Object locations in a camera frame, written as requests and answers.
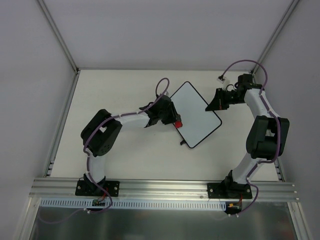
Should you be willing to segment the red bone-shaped eraser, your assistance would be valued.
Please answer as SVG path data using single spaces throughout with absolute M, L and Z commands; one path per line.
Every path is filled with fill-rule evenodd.
M 179 129 L 179 128 L 181 128 L 183 126 L 183 123 L 181 122 L 181 121 L 176 121 L 175 123 L 174 123 L 174 127 L 176 128 L 176 129 Z

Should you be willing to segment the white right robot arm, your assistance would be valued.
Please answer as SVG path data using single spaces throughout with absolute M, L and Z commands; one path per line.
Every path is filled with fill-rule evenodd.
M 218 184 L 207 184 L 210 199 L 251 199 L 251 178 L 264 164 L 274 163 L 282 155 L 290 122 L 280 117 L 270 106 L 264 86 L 253 82 L 251 74 L 238 76 L 233 90 L 224 75 L 217 78 L 222 83 L 217 88 L 207 112 L 227 110 L 230 105 L 246 104 L 254 122 L 246 139 L 246 154 L 239 165 L 232 169 Z

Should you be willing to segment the black-framed small whiteboard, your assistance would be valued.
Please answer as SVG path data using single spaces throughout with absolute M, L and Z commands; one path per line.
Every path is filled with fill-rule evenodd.
M 182 126 L 177 128 L 185 144 L 193 149 L 222 126 L 221 118 L 214 111 L 206 111 L 208 103 L 189 82 L 184 82 L 170 97 Z

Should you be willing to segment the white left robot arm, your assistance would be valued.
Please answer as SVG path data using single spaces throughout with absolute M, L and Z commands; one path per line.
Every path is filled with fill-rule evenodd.
M 111 114 L 106 109 L 99 110 L 82 130 L 83 151 L 88 155 L 86 173 L 78 180 L 76 196 L 117 197 L 120 182 L 107 180 L 104 171 L 105 155 L 112 149 L 121 132 L 148 128 L 158 122 L 183 126 L 174 102 L 166 95 L 158 95 L 154 102 L 140 107 L 136 112 Z

